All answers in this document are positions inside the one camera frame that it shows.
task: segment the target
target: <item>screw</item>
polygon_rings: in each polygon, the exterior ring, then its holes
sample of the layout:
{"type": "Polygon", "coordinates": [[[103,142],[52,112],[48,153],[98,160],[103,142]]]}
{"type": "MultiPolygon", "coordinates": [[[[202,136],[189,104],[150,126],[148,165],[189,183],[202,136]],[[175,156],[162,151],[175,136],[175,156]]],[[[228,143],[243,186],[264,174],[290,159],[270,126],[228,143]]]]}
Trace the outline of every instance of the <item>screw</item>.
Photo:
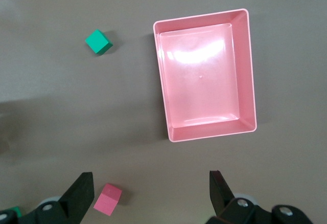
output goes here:
{"type": "Polygon", "coordinates": [[[42,210],[43,211],[47,211],[47,210],[49,210],[51,208],[52,208],[52,205],[44,205],[43,208],[42,208],[42,210]]]}
{"type": "Polygon", "coordinates": [[[287,216],[291,216],[293,215],[293,212],[287,208],[287,207],[280,207],[279,210],[284,214],[284,215],[287,215],[287,216]]]}
{"type": "Polygon", "coordinates": [[[2,215],[0,215],[0,220],[4,220],[4,219],[6,219],[7,217],[8,217],[7,214],[2,214],[2,215]]]}
{"type": "Polygon", "coordinates": [[[245,201],[244,199],[237,200],[237,203],[239,204],[239,206],[242,206],[242,207],[248,207],[249,206],[247,201],[245,201]]]}

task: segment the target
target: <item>green object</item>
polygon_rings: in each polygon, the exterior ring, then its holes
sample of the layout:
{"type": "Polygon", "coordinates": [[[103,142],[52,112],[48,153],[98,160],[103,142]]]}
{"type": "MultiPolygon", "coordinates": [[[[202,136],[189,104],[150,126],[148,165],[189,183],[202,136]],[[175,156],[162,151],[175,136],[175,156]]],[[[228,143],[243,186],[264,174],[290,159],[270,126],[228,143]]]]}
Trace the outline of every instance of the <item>green object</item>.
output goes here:
{"type": "Polygon", "coordinates": [[[112,42],[98,29],[96,29],[85,42],[96,54],[104,54],[113,46],[112,42]]]}
{"type": "Polygon", "coordinates": [[[12,207],[12,208],[10,208],[9,210],[13,210],[13,211],[15,211],[16,214],[17,214],[17,217],[21,217],[21,211],[20,211],[20,209],[19,209],[18,206],[16,206],[16,207],[12,207]]]}

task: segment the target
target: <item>pink plastic bin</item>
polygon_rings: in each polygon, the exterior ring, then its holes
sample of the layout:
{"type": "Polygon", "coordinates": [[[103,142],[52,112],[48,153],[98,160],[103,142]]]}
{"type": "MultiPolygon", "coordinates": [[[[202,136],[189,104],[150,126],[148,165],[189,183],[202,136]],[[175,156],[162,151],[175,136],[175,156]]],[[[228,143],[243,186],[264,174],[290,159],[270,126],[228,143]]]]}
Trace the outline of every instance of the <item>pink plastic bin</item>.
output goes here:
{"type": "Polygon", "coordinates": [[[172,142],[256,129],[246,9],[157,21],[153,31],[172,142]]]}

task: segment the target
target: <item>pink cube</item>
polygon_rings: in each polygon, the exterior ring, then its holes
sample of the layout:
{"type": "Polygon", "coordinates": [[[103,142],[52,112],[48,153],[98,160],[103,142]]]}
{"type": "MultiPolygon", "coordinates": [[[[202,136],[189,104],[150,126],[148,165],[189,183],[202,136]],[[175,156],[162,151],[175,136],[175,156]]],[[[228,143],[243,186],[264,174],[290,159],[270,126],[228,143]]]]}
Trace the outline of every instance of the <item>pink cube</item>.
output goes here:
{"type": "Polygon", "coordinates": [[[106,184],[94,208],[106,215],[111,215],[115,209],[122,191],[111,184],[106,184]]]}

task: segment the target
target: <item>wooden block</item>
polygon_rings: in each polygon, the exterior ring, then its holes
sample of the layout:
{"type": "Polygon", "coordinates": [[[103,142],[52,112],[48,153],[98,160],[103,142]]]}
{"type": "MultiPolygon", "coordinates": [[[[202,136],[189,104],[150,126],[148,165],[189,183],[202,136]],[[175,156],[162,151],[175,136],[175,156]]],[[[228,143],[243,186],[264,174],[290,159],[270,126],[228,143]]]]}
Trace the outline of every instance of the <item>wooden block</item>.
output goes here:
{"type": "Polygon", "coordinates": [[[111,184],[106,184],[94,205],[94,208],[110,216],[115,209],[121,194],[122,191],[120,189],[111,184]]]}
{"type": "Polygon", "coordinates": [[[100,30],[96,29],[85,42],[96,54],[104,54],[113,44],[100,30]]]}

